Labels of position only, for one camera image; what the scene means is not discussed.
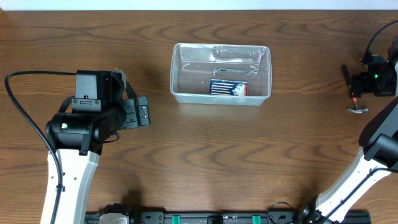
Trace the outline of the small claw hammer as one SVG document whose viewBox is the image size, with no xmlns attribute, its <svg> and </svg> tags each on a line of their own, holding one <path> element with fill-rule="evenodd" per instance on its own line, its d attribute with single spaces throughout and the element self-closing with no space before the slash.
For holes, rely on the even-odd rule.
<svg viewBox="0 0 398 224">
<path fill-rule="evenodd" d="M 366 106 L 360 107 L 358 104 L 358 97 L 355 96 L 355 94 L 354 94 L 354 84 L 353 84 L 352 78 L 349 75 L 348 67 L 345 64 L 341 65 L 341 71 L 345 78 L 345 82 L 349 88 L 349 97 L 353 101 L 353 108 L 347 108 L 346 110 L 353 114 L 367 113 L 369 111 L 369 109 Z"/>
</svg>

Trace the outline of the silver wrench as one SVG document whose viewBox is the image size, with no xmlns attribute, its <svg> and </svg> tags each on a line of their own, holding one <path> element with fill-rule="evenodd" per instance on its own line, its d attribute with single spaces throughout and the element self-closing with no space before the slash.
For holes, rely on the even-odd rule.
<svg viewBox="0 0 398 224">
<path fill-rule="evenodd" d="M 259 69 L 252 69 L 252 70 L 239 70 L 239 69 L 232 69 L 232 68 L 213 68 L 212 69 L 212 74 L 216 75 L 218 73 L 223 73 L 223 72 L 227 72 L 227 73 L 242 73 L 245 75 L 255 75 L 259 73 Z"/>
</svg>

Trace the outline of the blue drill bit case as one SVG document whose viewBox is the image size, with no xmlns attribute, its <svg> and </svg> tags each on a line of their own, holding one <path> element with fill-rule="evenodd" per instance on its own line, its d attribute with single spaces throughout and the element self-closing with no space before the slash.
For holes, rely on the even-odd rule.
<svg viewBox="0 0 398 224">
<path fill-rule="evenodd" d="M 231 80 L 218 80 L 212 79 L 210 83 L 211 95 L 231 95 L 231 96 L 247 96 L 248 83 L 231 81 Z"/>
</svg>

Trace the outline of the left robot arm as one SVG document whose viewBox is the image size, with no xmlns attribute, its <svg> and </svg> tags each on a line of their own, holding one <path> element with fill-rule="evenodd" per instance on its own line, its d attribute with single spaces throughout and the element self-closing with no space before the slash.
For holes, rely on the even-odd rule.
<svg viewBox="0 0 398 224">
<path fill-rule="evenodd" d="M 52 151 L 41 223 L 83 223 L 103 145 L 120 130 L 148 125 L 147 99 L 122 70 L 77 71 L 75 94 L 46 125 Z"/>
</svg>

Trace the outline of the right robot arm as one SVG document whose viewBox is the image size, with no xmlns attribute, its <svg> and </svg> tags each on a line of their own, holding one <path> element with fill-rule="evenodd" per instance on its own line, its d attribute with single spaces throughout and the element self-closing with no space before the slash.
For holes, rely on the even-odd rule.
<svg viewBox="0 0 398 224">
<path fill-rule="evenodd" d="M 346 65 L 342 65 L 353 100 L 363 93 L 397 97 L 396 40 L 387 53 L 384 59 L 367 50 L 361 59 L 367 72 L 352 77 L 348 76 Z M 294 223 L 343 223 L 350 208 L 374 184 L 397 172 L 397 99 L 365 126 L 358 143 L 354 161 L 329 189 L 295 216 Z"/>
</svg>

